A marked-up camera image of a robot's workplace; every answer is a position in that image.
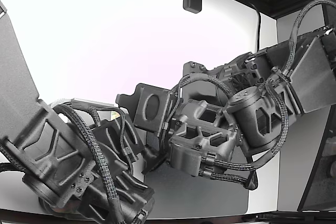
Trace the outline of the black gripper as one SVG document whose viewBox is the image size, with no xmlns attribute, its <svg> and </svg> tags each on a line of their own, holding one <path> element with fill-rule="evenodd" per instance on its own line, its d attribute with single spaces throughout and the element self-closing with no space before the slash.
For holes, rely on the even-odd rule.
<svg viewBox="0 0 336 224">
<path fill-rule="evenodd" d="M 140 95 L 138 106 L 137 91 Z M 117 94 L 115 102 L 128 111 L 136 110 L 133 123 L 137 128 L 160 133 L 169 100 L 169 90 L 139 83 L 132 94 Z"/>
<path fill-rule="evenodd" d="M 127 158 L 124 155 L 120 141 L 121 118 L 112 121 L 102 120 L 101 125 L 92 129 L 96 140 L 112 149 L 124 162 Z M 136 131 L 128 114 L 125 115 L 125 129 L 123 134 L 124 147 L 131 149 L 133 153 L 129 154 L 132 162 L 138 160 L 138 155 L 144 150 L 143 143 Z"/>
</svg>

